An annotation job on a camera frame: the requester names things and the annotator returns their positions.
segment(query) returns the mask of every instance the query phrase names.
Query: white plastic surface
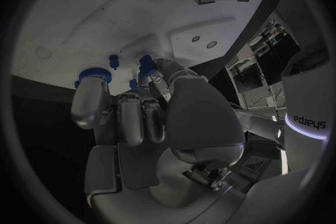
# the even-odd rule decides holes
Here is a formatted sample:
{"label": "white plastic surface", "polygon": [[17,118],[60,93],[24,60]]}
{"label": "white plastic surface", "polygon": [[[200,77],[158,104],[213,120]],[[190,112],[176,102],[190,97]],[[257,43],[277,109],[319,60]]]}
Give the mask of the white plastic surface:
{"label": "white plastic surface", "polygon": [[[223,56],[260,2],[217,1],[199,6],[193,0],[37,0],[20,32],[12,73],[74,88],[80,72],[101,67],[112,73],[110,92],[118,95],[129,90],[140,52],[176,58],[187,67]],[[212,49],[193,52],[189,42],[170,41],[171,33],[198,24],[206,26],[198,29],[204,41],[207,22],[213,25],[227,18],[234,18],[235,23],[232,27],[225,23],[224,29],[213,33],[211,41],[215,36],[218,44]],[[142,42],[146,36],[153,36],[155,42]],[[109,67],[112,54],[119,56],[116,71]]]}

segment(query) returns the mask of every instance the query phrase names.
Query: circular hole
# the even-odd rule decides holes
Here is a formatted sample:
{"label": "circular hole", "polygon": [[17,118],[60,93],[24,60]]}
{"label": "circular hole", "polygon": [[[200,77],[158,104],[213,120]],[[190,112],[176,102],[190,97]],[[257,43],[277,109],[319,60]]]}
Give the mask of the circular hole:
{"label": "circular hole", "polygon": [[208,45],[207,45],[207,48],[210,49],[210,48],[213,48],[214,46],[217,45],[217,42],[216,41],[212,41],[210,42]]}

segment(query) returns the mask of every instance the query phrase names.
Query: blue rubber part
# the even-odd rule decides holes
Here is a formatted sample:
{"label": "blue rubber part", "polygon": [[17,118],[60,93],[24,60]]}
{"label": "blue rubber part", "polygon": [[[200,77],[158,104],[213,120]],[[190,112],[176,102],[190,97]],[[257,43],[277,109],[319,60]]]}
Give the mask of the blue rubber part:
{"label": "blue rubber part", "polygon": [[109,59],[110,59],[110,67],[116,70],[119,67],[118,55],[111,55]]}
{"label": "blue rubber part", "polygon": [[76,81],[76,82],[74,83],[74,88],[77,89],[79,85],[80,85],[80,81]]}
{"label": "blue rubber part", "polygon": [[91,68],[91,69],[86,69],[82,73],[80,73],[80,82],[82,81],[83,78],[89,77],[89,76],[105,77],[108,83],[112,81],[112,75],[109,71],[102,69],[102,68]]}
{"label": "blue rubber part", "polygon": [[132,91],[136,91],[138,89],[138,82],[136,79],[129,81],[129,87]]}
{"label": "blue rubber part", "polygon": [[140,59],[140,65],[139,70],[142,77],[149,77],[157,71],[155,62],[150,55],[142,57]]}

